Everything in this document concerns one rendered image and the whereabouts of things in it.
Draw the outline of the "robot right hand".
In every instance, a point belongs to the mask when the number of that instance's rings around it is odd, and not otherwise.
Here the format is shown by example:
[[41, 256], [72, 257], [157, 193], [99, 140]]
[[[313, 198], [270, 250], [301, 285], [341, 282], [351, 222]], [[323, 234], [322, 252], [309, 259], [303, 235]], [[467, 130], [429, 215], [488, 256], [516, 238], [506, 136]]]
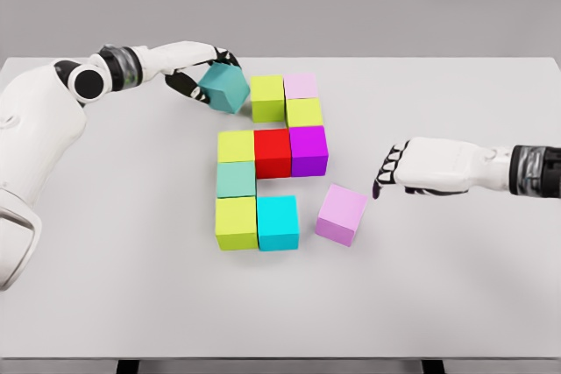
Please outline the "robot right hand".
[[472, 143], [442, 138], [411, 138], [394, 145], [373, 182], [372, 195], [399, 185], [409, 194], [463, 194], [472, 187], [498, 187], [495, 153]]

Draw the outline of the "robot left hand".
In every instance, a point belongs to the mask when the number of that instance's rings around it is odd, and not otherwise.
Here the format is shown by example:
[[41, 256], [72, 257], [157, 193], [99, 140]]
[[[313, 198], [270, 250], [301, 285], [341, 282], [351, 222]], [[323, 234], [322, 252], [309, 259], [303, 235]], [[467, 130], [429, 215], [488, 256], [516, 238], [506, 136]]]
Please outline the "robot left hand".
[[211, 66], [214, 63], [240, 68], [238, 59], [232, 52], [202, 42], [175, 42], [157, 47], [156, 51], [165, 61], [160, 72], [165, 75], [166, 84], [180, 94], [207, 105], [210, 104], [210, 98], [203, 93], [193, 78], [183, 73], [183, 70], [201, 64]]

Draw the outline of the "teal cube block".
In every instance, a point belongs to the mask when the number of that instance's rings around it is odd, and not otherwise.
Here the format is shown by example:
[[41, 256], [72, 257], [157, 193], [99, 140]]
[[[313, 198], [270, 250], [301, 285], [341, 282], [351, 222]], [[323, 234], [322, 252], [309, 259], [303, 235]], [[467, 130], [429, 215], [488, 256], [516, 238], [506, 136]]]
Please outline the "teal cube block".
[[223, 63], [213, 63], [198, 85], [212, 109], [229, 114], [238, 113], [250, 94], [241, 68]]

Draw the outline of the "yellow-green cube block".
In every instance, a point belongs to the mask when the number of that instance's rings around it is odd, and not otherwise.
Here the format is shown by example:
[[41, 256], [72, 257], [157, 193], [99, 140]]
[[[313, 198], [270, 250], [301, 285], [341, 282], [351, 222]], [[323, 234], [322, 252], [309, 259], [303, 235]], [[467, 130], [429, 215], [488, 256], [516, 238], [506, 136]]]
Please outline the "yellow-green cube block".
[[280, 74], [252, 76], [250, 79], [252, 120], [274, 123], [285, 119], [285, 93]]
[[217, 137], [217, 162], [254, 161], [254, 131], [221, 131]]
[[319, 99], [288, 99], [286, 101], [286, 119], [289, 128], [323, 125]]
[[217, 199], [215, 236], [221, 251], [258, 249], [256, 198]]

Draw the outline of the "pale pink cube block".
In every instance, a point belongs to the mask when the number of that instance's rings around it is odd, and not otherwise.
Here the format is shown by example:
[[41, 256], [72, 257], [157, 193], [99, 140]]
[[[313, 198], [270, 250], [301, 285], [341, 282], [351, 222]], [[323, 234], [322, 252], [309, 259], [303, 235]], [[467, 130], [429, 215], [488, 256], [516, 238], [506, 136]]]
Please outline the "pale pink cube block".
[[287, 100], [318, 97], [316, 75], [313, 73], [284, 74], [283, 85]]

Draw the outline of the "purple cube block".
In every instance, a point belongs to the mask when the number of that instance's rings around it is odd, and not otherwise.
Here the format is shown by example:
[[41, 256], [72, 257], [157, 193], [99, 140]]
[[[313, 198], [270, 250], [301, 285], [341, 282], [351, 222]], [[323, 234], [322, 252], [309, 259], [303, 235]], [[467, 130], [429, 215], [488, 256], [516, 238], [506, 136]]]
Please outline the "purple cube block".
[[292, 177], [324, 176], [329, 150], [323, 125], [289, 129]]

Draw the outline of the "red cube block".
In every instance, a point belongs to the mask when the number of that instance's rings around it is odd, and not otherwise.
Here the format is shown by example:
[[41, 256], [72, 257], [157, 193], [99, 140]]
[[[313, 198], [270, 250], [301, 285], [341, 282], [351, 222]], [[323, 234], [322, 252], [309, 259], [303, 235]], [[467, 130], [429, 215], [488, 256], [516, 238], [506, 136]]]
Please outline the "red cube block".
[[288, 129], [255, 131], [254, 156], [258, 179], [290, 177], [292, 154]]

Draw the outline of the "mint green cube block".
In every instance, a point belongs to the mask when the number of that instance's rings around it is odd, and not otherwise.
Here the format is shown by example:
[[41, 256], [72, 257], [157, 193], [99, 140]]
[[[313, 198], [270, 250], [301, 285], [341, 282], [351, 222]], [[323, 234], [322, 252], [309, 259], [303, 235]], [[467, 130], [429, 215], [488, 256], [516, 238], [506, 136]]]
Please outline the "mint green cube block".
[[256, 173], [253, 161], [217, 165], [217, 197], [237, 198], [256, 195]]

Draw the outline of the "cyan cube block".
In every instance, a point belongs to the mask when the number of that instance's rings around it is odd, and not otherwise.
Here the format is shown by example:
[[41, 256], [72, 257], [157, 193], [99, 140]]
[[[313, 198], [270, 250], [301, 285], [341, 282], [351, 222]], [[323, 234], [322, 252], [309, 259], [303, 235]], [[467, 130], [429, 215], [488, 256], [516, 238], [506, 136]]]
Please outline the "cyan cube block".
[[259, 196], [257, 227], [261, 251], [297, 250], [301, 231], [296, 197]]

